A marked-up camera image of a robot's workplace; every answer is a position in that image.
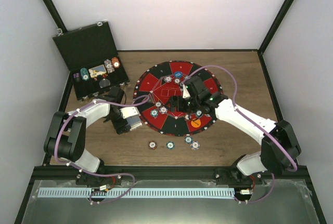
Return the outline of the brown chip stack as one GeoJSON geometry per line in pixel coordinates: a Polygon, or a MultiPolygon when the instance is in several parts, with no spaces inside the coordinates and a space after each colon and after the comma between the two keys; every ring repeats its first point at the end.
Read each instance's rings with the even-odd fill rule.
{"type": "Polygon", "coordinates": [[[157,143],[154,141],[149,142],[148,148],[151,150],[155,150],[157,148],[157,143]]]}

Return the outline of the blue purple chip stack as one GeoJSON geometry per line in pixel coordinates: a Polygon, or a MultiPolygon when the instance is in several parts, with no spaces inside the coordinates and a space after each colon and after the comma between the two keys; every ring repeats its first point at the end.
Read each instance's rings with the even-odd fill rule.
{"type": "Polygon", "coordinates": [[[198,150],[200,148],[200,143],[197,142],[197,141],[193,141],[191,144],[190,144],[190,147],[192,150],[198,150]]]}

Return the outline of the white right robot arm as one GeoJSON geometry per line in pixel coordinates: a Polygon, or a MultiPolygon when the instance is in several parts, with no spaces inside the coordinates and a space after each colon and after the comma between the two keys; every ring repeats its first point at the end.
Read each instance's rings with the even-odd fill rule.
{"type": "Polygon", "coordinates": [[[260,117],[235,103],[222,92],[211,93],[201,78],[176,79],[181,95],[169,98],[171,111],[210,115],[238,128],[261,147],[259,152],[240,157],[231,171],[232,180],[242,184],[250,175],[268,171],[281,175],[297,171],[296,159],[301,148],[290,123],[260,117]]]}

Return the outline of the orange big blind button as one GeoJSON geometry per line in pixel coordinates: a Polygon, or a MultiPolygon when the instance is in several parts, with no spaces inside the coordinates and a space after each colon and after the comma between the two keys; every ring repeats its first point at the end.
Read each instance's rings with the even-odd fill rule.
{"type": "Polygon", "coordinates": [[[200,119],[191,120],[190,124],[193,128],[199,128],[201,126],[201,120],[200,119]]]}

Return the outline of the blue small blind button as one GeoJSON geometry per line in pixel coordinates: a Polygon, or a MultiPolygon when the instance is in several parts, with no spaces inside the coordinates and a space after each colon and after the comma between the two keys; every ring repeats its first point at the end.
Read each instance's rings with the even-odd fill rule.
{"type": "Polygon", "coordinates": [[[183,73],[182,73],[181,71],[176,71],[176,72],[174,73],[174,77],[175,77],[175,78],[182,78],[182,77],[183,77],[183,73]]]}

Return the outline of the blue backed card deck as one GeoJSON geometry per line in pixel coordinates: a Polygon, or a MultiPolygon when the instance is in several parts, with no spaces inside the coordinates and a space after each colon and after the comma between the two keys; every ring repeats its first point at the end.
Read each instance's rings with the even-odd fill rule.
{"type": "Polygon", "coordinates": [[[130,131],[133,131],[142,126],[141,119],[138,115],[127,118],[127,122],[130,126],[130,131]]]}

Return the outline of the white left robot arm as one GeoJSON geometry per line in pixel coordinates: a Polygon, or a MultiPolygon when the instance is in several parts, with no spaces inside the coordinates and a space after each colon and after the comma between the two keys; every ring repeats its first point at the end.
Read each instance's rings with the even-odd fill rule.
{"type": "Polygon", "coordinates": [[[86,149],[86,129],[102,118],[111,121],[118,135],[141,127],[139,104],[122,104],[123,97],[124,90],[113,86],[107,95],[81,108],[56,112],[46,136],[44,152],[61,163],[85,171],[94,184],[103,183],[106,180],[105,165],[102,159],[86,149]]]}

